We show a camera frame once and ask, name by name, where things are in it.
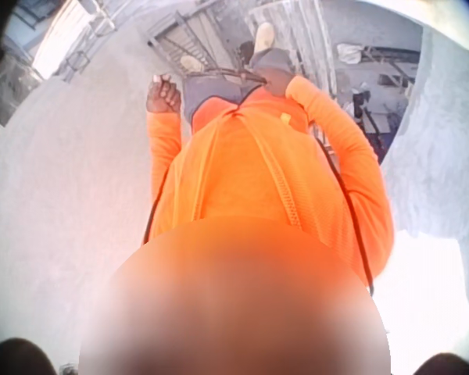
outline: gray shorts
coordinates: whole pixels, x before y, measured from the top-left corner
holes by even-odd
[[[250,68],[277,68],[293,73],[294,68],[288,53],[279,48],[270,48],[256,53],[250,60]],[[262,84],[246,81],[242,84],[223,77],[187,77],[184,79],[184,117],[192,123],[198,108],[210,98],[221,98],[227,102],[240,105]]]

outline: shoe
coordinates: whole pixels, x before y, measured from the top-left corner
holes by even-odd
[[[191,55],[184,55],[181,57],[181,65],[189,73],[201,73],[205,67],[201,61]]]
[[[274,45],[275,32],[271,23],[265,22],[259,26],[256,34],[256,45],[253,53],[265,51]]]

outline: person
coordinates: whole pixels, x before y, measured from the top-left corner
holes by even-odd
[[[324,131],[338,156],[374,276],[393,245],[377,157],[347,113],[296,76],[274,42],[274,27],[264,23],[250,66],[265,85],[201,74],[184,80],[184,117],[192,125],[184,147],[181,93],[170,76],[154,77],[146,102],[156,204],[149,238],[207,217],[264,218],[318,238],[366,282],[351,213],[310,124]],[[181,61],[192,73],[204,69],[192,56]]]

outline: orange long-sleeve shirt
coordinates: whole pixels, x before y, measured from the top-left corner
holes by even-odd
[[[295,77],[286,96],[259,89],[240,106],[224,103],[184,148],[179,115],[148,114],[153,200],[169,169],[151,237],[211,216],[261,217],[319,238],[366,282],[342,190],[307,128],[318,124],[338,156],[375,276],[393,244],[377,156],[349,115],[305,78]]]

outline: hand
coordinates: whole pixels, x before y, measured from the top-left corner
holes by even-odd
[[[280,98],[286,97],[287,87],[295,77],[295,74],[276,68],[259,68],[256,73],[266,79],[266,90]]]
[[[170,82],[170,75],[153,76],[149,86],[146,109],[150,113],[180,113],[181,92]]]

